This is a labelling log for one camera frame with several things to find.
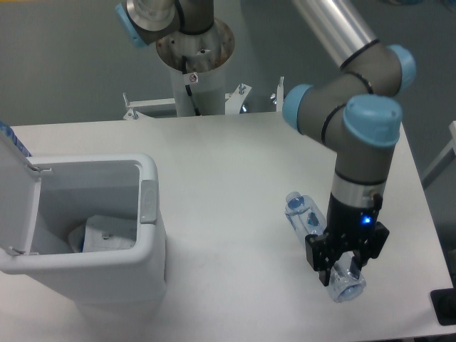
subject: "robotic arm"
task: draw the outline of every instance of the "robotic arm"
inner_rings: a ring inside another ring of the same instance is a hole
[[[294,3],[342,72],[318,89],[295,87],[283,109],[291,127],[337,153],[327,228],[306,237],[307,260],[328,286],[342,253],[353,251],[351,271],[358,276],[389,235],[377,217],[402,110],[386,96],[407,88],[416,67],[404,48],[381,44],[349,1]]]
[[[413,82],[416,66],[404,48],[380,43],[349,0],[293,1],[341,69],[324,87],[295,87],[283,107],[291,127],[337,153],[327,228],[320,236],[306,237],[307,259],[328,286],[331,267],[342,253],[353,251],[351,270],[357,276],[370,258],[379,256],[389,235],[377,217],[402,120],[401,107],[389,97]],[[217,25],[213,0],[127,0],[116,11],[136,46],[158,41],[159,55],[160,45],[174,46],[174,64],[165,62],[183,73],[210,71],[232,53],[220,52],[232,39],[222,43],[211,34]],[[161,40],[176,31],[178,39]],[[211,53],[227,57],[213,64],[218,59]]]
[[[213,0],[127,0],[115,11],[137,47],[148,46],[176,31],[200,35],[214,24]]]

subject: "plastic water bottle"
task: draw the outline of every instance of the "plastic water bottle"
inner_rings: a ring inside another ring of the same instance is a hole
[[[326,228],[326,219],[315,202],[309,196],[301,196],[299,192],[291,192],[286,197],[285,215],[304,248],[306,235],[321,235]],[[363,275],[360,274],[359,279],[356,279],[350,272],[350,265],[351,255],[346,252],[331,269],[329,285],[326,288],[336,303],[353,300],[366,287]]]

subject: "silver arm tube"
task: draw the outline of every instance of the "silver arm tube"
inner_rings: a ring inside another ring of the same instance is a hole
[[[293,3],[338,66],[377,39],[349,0]]]

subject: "metal bracket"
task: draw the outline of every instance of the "metal bracket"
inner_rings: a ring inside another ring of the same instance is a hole
[[[233,93],[225,94],[225,114],[239,114],[251,89],[251,86],[241,83]],[[130,102],[127,99],[127,94],[123,93],[123,100],[125,103],[125,109],[127,109],[127,113],[123,116],[124,120],[159,118],[162,116],[160,112],[176,109],[176,102],[174,98]],[[144,115],[141,112],[152,113],[152,115]]]
[[[284,107],[284,79],[285,77],[280,76],[279,85],[277,86],[276,112],[281,112]]]
[[[8,253],[9,255],[11,255],[12,257],[18,257],[21,255],[39,255],[39,253],[37,253],[37,252],[27,253],[26,251],[21,251],[17,248],[11,247],[11,246],[8,247],[5,252]]]
[[[25,168],[27,172],[35,178],[39,178],[43,173],[52,174],[53,172],[52,167],[42,168],[35,165],[26,165]]]

